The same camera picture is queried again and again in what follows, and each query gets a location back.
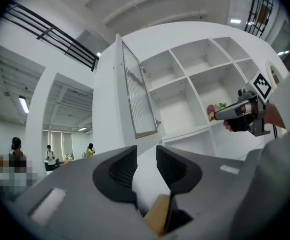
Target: ceiling light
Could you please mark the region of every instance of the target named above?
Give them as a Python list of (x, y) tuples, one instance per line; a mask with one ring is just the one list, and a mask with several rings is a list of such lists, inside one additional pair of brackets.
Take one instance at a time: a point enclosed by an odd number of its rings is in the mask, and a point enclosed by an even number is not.
[(20, 101), (20, 104), (21, 106), (23, 107), (23, 110), (25, 111), (25, 113), (28, 114), (28, 107), (27, 107), (27, 103), (26, 103), (26, 98), (23, 97), (23, 96), (19, 96), (19, 101)]
[(240, 22), (241, 22), (240, 19), (233, 19), (233, 18), (232, 18), (232, 19), (230, 20), (230, 23), (238, 23), (238, 24), (239, 24)]

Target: white shirt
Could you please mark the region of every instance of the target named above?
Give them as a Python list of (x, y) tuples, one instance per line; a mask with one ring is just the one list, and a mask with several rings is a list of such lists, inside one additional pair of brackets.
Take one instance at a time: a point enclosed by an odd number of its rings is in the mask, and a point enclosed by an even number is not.
[(48, 162), (48, 165), (50, 165), (50, 166), (55, 164), (55, 159), (53, 159), (52, 156), (55, 157), (55, 155), (52, 154), (52, 151), (51, 152), (49, 152), (49, 151), (46, 152), (46, 157), (49, 157), (48, 159), (46, 158), (46, 160)]

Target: yellow shirt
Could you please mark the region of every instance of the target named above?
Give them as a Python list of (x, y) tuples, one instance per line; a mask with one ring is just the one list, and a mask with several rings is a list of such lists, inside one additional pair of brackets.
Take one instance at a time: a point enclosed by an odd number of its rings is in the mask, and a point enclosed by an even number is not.
[(94, 151), (91, 150), (90, 148), (87, 149), (87, 156), (92, 157), (94, 155)]

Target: pink flower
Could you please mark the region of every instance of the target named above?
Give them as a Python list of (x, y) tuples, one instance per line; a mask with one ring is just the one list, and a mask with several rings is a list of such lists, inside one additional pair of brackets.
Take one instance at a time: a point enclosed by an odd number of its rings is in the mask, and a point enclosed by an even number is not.
[(209, 105), (207, 107), (207, 114), (210, 115), (210, 113), (215, 113), (216, 112), (216, 108), (214, 105)]

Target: black hair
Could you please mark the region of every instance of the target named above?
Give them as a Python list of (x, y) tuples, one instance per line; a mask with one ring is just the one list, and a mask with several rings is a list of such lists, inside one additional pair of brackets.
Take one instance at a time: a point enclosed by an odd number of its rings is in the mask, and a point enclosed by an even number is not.
[(11, 149), (12, 150), (16, 150), (18, 148), (21, 147), (21, 140), (19, 137), (14, 137), (12, 140), (11, 140)]

